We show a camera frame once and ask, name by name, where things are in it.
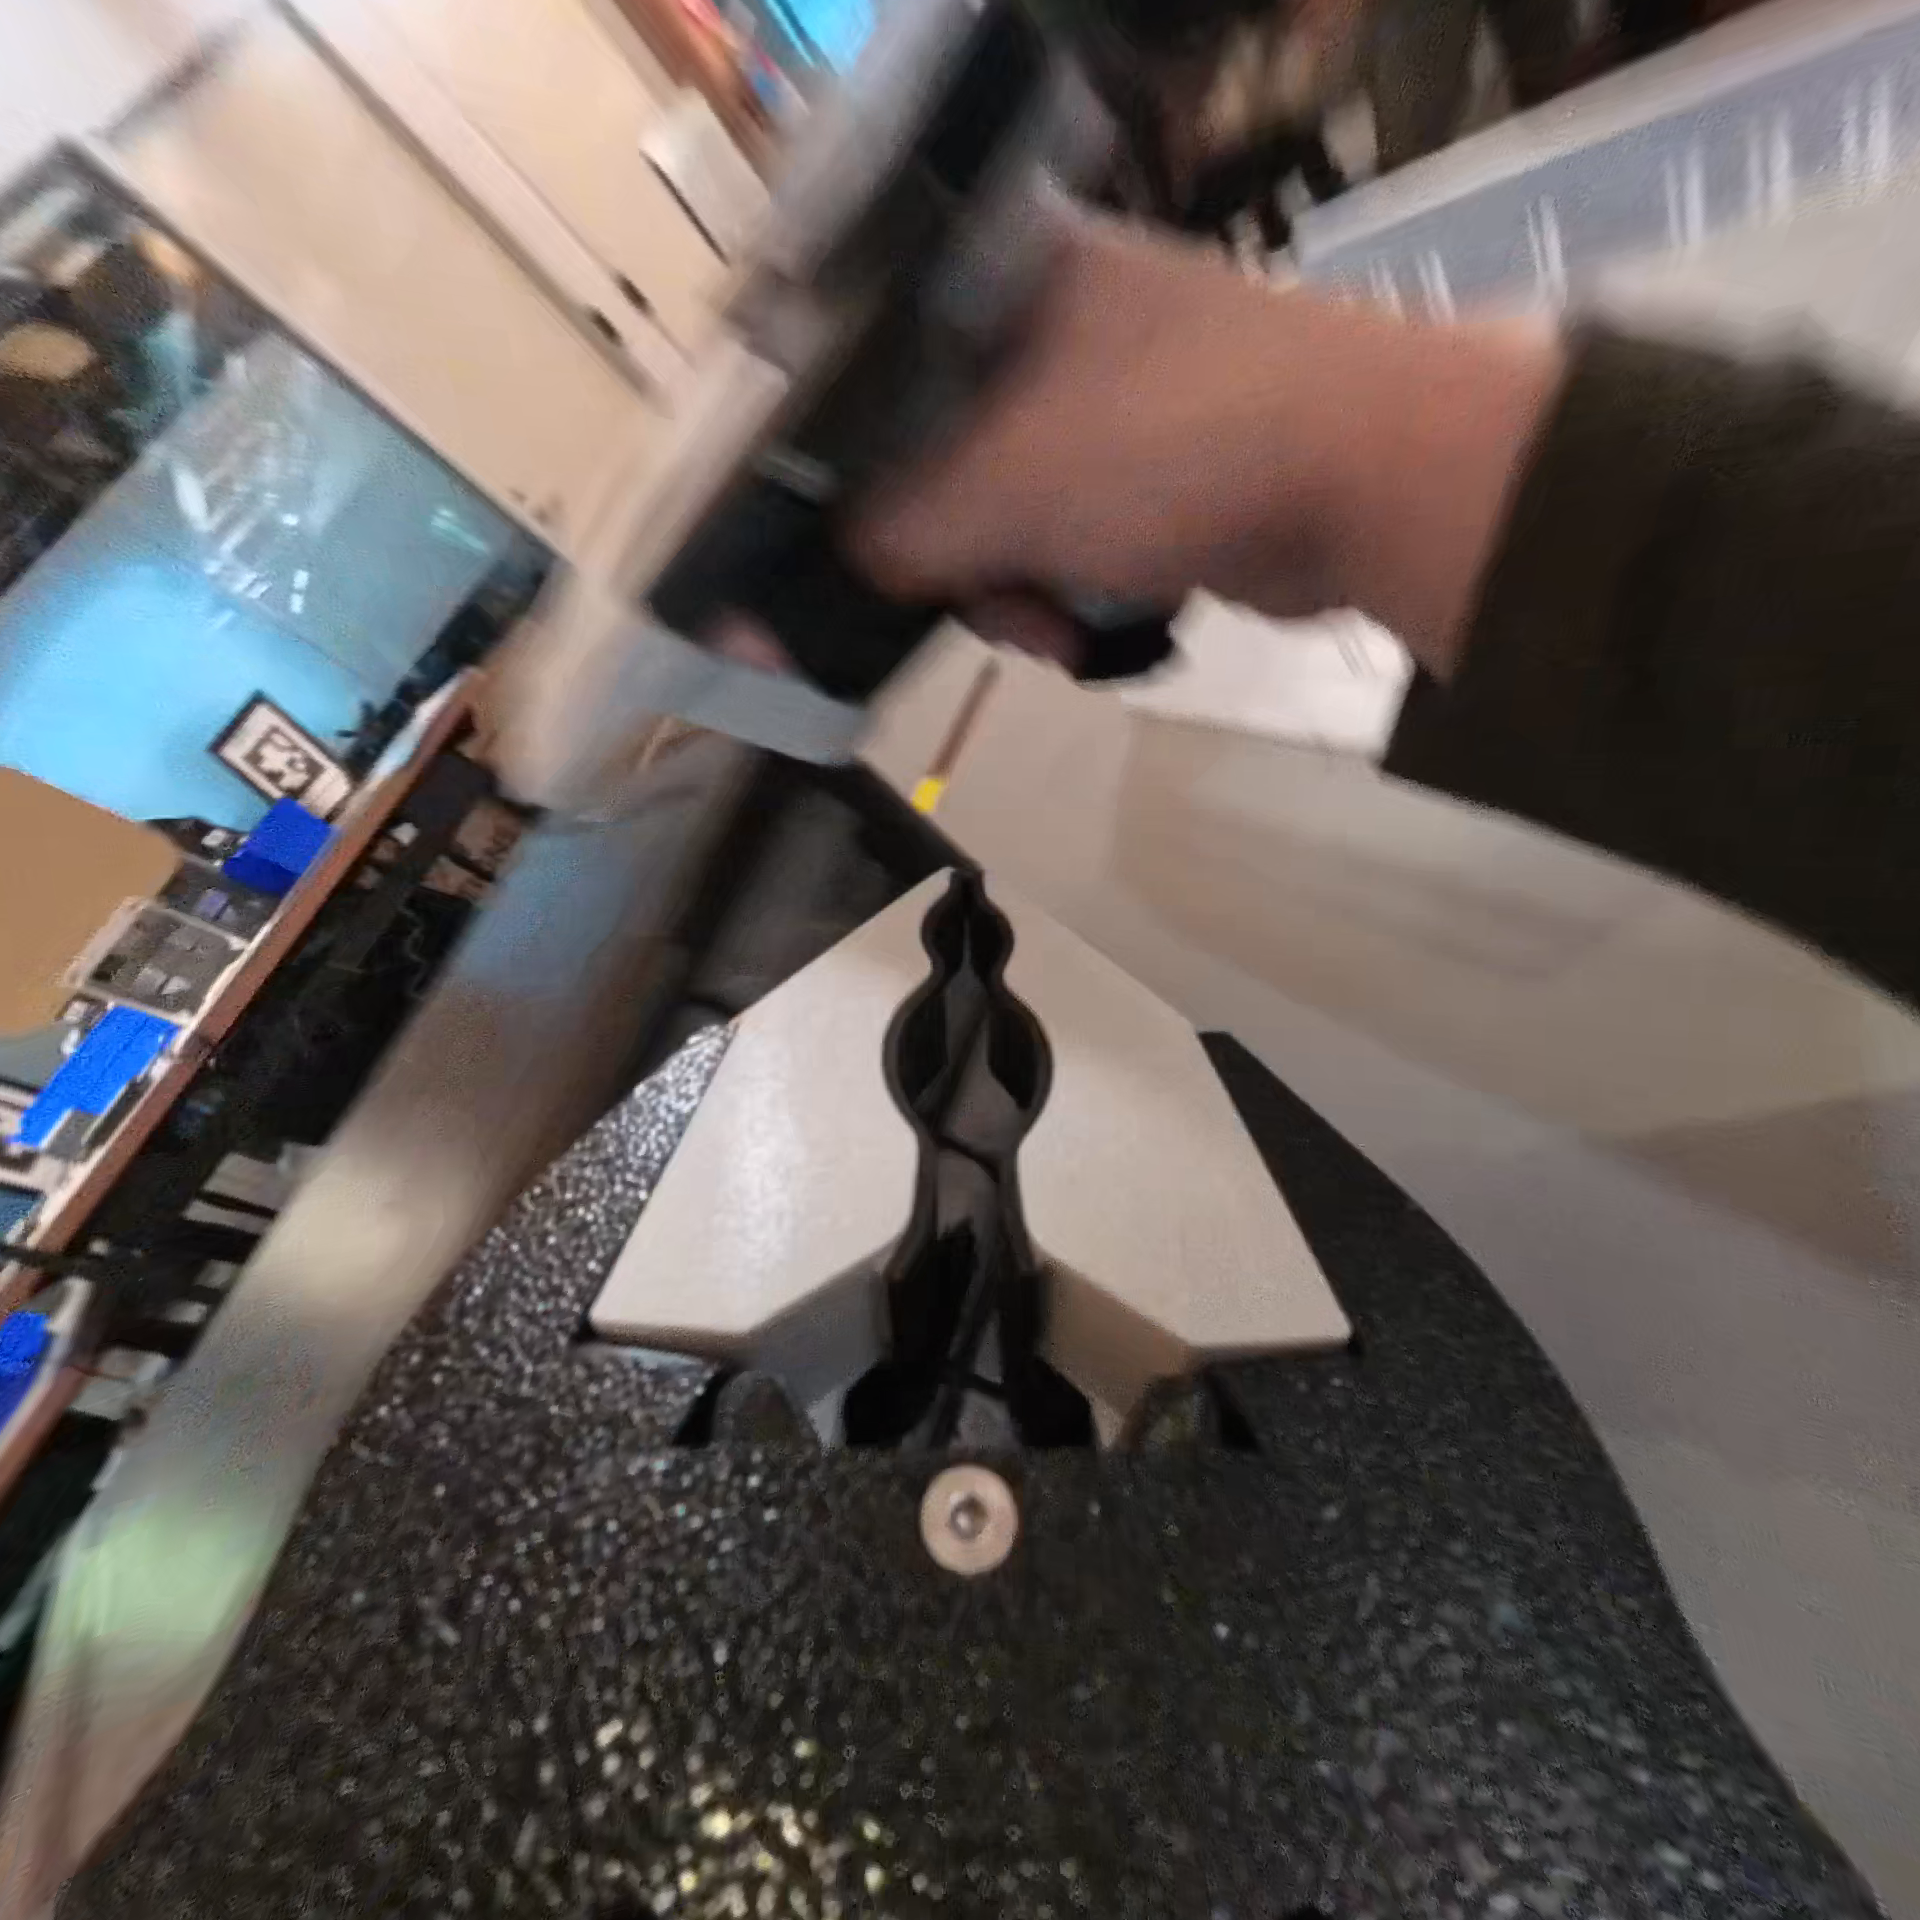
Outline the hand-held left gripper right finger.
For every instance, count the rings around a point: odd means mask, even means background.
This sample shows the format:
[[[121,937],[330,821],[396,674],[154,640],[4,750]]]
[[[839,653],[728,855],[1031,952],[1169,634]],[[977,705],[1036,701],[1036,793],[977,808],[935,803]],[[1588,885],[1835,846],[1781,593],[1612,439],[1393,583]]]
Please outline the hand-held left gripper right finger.
[[[1040,1354],[1097,1444],[1163,1381],[1344,1347],[1353,1320],[1187,1017],[1002,880],[986,898],[1052,1064],[1015,1156]]]

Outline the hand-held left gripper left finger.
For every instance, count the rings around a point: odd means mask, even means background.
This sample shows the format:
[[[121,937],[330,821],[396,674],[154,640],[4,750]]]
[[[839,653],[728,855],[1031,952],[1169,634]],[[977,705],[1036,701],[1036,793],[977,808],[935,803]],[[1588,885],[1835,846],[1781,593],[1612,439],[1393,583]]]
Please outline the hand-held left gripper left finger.
[[[607,1345],[765,1370],[819,1444],[880,1358],[880,1267],[919,1202],[922,1146],[880,1048],[932,982],[942,868],[732,1023],[587,1329]]]

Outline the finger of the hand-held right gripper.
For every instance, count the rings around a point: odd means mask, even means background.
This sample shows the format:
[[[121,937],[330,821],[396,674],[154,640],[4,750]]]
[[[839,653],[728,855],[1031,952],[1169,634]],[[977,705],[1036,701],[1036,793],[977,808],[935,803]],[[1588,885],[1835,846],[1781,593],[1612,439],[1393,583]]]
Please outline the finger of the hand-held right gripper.
[[[848,760],[867,732],[864,705],[839,701],[789,670],[703,647],[649,618],[618,621],[611,657],[611,701],[639,726],[678,720],[824,768]]]

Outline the black drawer cabinet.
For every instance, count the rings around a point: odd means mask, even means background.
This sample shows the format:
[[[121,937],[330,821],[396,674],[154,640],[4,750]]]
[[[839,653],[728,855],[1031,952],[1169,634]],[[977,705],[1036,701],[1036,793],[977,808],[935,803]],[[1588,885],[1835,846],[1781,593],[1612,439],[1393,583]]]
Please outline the black drawer cabinet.
[[[547,814],[56,1553],[4,1778],[4,1915],[50,1915],[183,1739],[400,1329],[732,966],[760,997],[960,861],[867,768],[718,735]]]

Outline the person's right hand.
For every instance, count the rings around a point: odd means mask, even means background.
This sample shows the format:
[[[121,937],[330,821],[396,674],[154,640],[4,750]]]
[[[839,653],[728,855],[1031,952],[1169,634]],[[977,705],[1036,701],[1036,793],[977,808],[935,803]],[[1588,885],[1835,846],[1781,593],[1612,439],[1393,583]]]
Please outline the person's right hand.
[[[1417,324],[1074,211],[1013,351],[851,514],[892,596],[1067,658],[1067,603],[1358,610],[1451,678],[1563,386],[1548,324]]]

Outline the wooden desk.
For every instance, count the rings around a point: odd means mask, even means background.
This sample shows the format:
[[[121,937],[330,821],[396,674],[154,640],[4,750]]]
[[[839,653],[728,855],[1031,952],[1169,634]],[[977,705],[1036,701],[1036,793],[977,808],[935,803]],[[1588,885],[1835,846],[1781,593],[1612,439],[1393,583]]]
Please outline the wooden desk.
[[[4,1239],[4,1321],[36,1317],[34,1367],[4,1381],[4,1504],[90,1377],[121,1317],[161,1317],[186,1214],[218,1166],[265,1141],[265,1110],[307,1097],[339,1000],[429,870],[453,855],[493,776],[468,753],[477,674],[443,685],[382,753],[311,868],[221,973],[199,1015],[94,1125],[90,1149]]]

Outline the black white tag sign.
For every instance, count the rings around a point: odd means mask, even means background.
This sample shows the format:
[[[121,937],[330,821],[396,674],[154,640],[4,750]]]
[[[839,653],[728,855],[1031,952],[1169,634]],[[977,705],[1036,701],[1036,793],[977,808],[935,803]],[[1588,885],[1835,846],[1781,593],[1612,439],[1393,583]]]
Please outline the black white tag sign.
[[[330,821],[357,793],[350,768],[271,694],[256,691],[209,740],[209,757],[269,803],[296,803]]]

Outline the white double door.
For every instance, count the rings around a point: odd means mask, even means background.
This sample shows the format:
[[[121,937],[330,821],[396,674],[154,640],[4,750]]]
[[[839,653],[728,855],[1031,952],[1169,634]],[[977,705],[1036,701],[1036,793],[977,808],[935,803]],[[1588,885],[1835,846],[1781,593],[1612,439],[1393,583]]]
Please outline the white double door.
[[[400,159],[417,368],[375,383],[562,554],[637,511],[765,211],[703,86],[703,4],[279,4]]]

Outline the clear acrylic case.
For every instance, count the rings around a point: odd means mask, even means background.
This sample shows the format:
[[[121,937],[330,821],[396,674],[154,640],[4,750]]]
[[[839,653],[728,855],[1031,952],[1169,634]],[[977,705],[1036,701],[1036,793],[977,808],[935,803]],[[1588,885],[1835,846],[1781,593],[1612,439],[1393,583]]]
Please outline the clear acrylic case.
[[[244,945],[170,905],[124,898],[72,960],[65,987],[170,1023],[196,1023]]]

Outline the pale wooden board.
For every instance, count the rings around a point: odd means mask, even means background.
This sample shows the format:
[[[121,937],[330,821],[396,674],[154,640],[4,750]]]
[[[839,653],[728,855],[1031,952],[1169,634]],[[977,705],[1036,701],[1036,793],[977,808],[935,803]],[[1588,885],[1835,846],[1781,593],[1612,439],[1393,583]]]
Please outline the pale wooden board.
[[[4,768],[4,1039],[56,1023],[108,918],[176,866],[166,833]]]

